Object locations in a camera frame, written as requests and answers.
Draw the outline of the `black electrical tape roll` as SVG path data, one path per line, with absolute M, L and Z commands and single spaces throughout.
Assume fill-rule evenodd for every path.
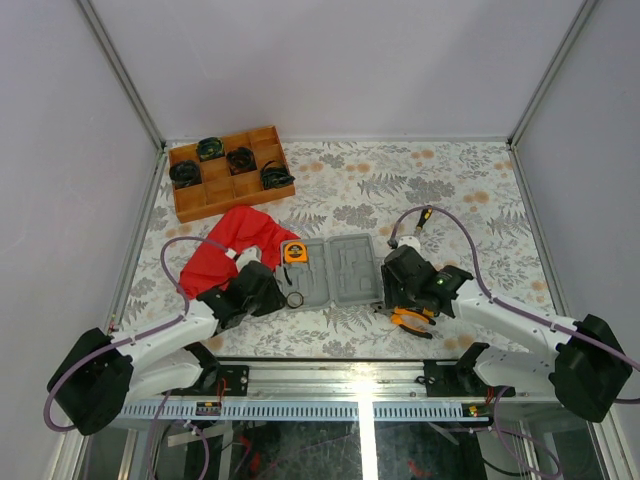
M 300 292 L 291 292 L 286 296 L 286 304 L 291 309 L 298 309 L 304 305 L 304 296 Z

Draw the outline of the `orange tape measure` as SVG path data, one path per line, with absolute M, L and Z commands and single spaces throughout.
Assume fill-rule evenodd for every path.
M 307 263 L 308 247 L 302 241 L 290 241 L 283 246 L 283 261 L 286 264 Z

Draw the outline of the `grey plastic tool case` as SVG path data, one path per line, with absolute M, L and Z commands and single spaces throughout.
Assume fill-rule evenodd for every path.
M 299 239 L 308 247 L 307 263 L 286 264 L 283 246 L 275 278 L 283 295 L 300 292 L 304 305 L 298 309 L 320 310 L 331 305 L 350 307 L 383 299 L 383 287 L 372 237 L 367 234 L 334 236 L 328 239 Z

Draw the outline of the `black yellow screwdriver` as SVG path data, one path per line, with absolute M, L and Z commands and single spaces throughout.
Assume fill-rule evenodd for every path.
M 415 234 L 419 234 L 422 232 L 426 222 L 431 218 L 432 214 L 433 214 L 432 208 L 425 208 L 421 210 L 419 220 L 414 229 Z

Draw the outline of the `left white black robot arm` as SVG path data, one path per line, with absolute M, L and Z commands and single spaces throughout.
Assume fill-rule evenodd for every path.
M 169 390 L 208 394 L 218 385 L 219 363 L 204 341 L 247 316 L 267 315 L 285 305 L 273 272 L 251 260 L 225 287 L 200 293 L 174 318 L 112 335 L 90 329 L 47 384 L 45 422 L 52 430 L 60 428 L 49 409 L 58 405 L 72 427 L 89 436 L 138 400 Z

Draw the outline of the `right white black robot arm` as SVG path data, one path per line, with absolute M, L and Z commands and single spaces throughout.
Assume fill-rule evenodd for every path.
M 469 321 L 521 345 L 518 352 L 471 346 L 455 372 L 467 394 L 488 386 L 554 394 L 571 413 L 599 423 L 631 376 L 619 341 L 597 316 L 546 316 L 519 301 L 493 297 L 471 273 L 455 266 L 437 270 L 409 245 L 387 255 L 381 273 L 386 307 Z

